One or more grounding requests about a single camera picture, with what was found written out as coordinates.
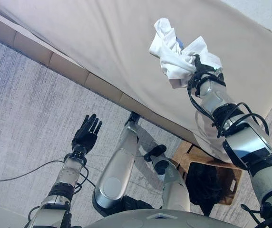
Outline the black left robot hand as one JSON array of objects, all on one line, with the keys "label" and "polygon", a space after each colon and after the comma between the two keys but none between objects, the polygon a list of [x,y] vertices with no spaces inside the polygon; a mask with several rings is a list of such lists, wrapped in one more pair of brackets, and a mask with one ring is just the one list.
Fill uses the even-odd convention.
[{"label": "black left robot hand", "polygon": [[91,116],[87,114],[72,140],[72,151],[82,154],[89,153],[96,143],[101,125],[102,121],[97,118],[96,114]]}]

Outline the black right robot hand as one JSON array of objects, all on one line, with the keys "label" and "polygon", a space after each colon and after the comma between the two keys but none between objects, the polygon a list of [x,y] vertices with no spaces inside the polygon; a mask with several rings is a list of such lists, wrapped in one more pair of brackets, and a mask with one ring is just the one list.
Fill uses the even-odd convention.
[{"label": "black right robot hand", "polygon": [[196,67],[196,72],[195,73],[199,74],[199,73],[208,72],[209,71],[209,66],[201,63],[200,56],[198,54],[196,54],[194,57],[195,57],[194,64],[195,64],[195,67]]}]

